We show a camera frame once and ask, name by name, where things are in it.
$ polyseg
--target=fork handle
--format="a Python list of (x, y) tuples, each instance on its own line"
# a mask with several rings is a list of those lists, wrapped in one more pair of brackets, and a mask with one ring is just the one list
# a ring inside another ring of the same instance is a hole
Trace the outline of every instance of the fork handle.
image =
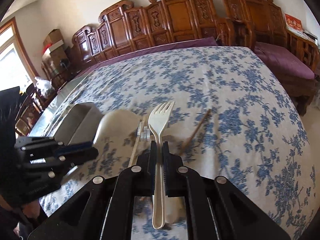
[(155, 196), (153, 201), (152, 226), (154, 229), (161, 229), (165, 223), (165, 191), (164, 191), (164, 172), (163, 158), (161, 155), (162, 138), (156, 136), (157, 159), (155, 172)]

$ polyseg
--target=purple cushion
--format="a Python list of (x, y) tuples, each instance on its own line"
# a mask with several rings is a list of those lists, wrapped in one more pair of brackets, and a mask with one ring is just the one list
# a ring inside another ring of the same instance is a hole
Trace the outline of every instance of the purple cushion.
[(104, 62), (101, 62), (99, 64), (93, 65), (89, 67), (88, 69), (85, 69), (84, 71), (81, 71), (78, 76), (81, 76), (83, 73), (91, 72), (92, 70), (102, 67), (102, 66), (109, 66), (111, 64), (134, 58), (139, 57), (151, 53), (161, 52), (161, 51), (167, 51), (167, 50), (173, 50), (173, 49), (185, 49), (185, 48), (195, 48), (195, 47), (209, 47), (209, 46), (219, 46), (215, 40), (214, 37), (209, 37), (205, 39), (199, 39), (199, 40), (192, 40), (192, 41), (181, 41), (176, 43), (170, 43), (170, 44), (164, 44), (152, 48), (142, 49), (135, 52), (131, 52), (119, 57), (115, 57), (109, 60), (106, 60)]
[(315, 78), (313, 71), (286, 48), (257, 42), (254, 52), (273, 73), (285, 73), (305, 79)]

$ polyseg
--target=metal screw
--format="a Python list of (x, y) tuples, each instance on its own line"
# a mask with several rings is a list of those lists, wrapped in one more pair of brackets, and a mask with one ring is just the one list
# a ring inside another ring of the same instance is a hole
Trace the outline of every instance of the metal screw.
[(50, 178), (54, 178), (56, 176), (56, 174), (54, 174), (53, 171), (49, 171), (48, 175), (49, 175)]
[(101, 182), (103, 182), (103, 177), (94, 177), (92, 181), (94, 184), (100, 184)]
[(227, 179), (223, 176), (217, 177), (216, 180), (219, 184), (225, 184), (227, 182)]
[(133, 167), (131, 168), (131, 170), (132, 170), (133, 172), (140, 172), (140, 171), (141, 171), (141, 167), (138, 166), (138, 165), (135, 165), (135, 166), (133, 166)]
[(187, 173), (188, 172), (188, 168), (186, 166), (181, 166), (178, 168), (178, 171), (180, 173)]

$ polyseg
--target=blue floral pattern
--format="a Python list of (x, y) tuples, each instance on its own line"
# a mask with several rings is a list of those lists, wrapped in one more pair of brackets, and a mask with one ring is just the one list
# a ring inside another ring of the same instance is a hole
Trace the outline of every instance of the blue floral pattern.
[[(159, 52), (99, 68), (86, 77), (54, 115), (53, 135), (77, 103), (93, 101), (105, 114), (123, 108), (141, 116), (175, 100), (167, 134), (177, 153), (204, 113), (207, 119), (182, 156), (200, 175), (226, 176), (292, 239), (319, 208), (316, 167), (306, 131), (290, 98), (248, 48), (203, 47)], [(116, 176), (128, 164), (127, 138), (106, 138), (96, 160), (41, 204), (48, 215), (93, 176)], [(186, 223), (154, 230), (148, 198), (136, 201), (132, 239), (187, 239)]]

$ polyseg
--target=plastic bag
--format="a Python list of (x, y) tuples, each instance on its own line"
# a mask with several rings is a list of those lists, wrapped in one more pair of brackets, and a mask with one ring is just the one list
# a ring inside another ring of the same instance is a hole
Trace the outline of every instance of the plastic bag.
[(54, 93), (55, 90), (50, 84), (50, 81), (41, 77), (35, 77), (35, 80), (37, 81), (36, 87), (40, 89), (41, 95), (44, 98), (49, 98), (49, 96)]

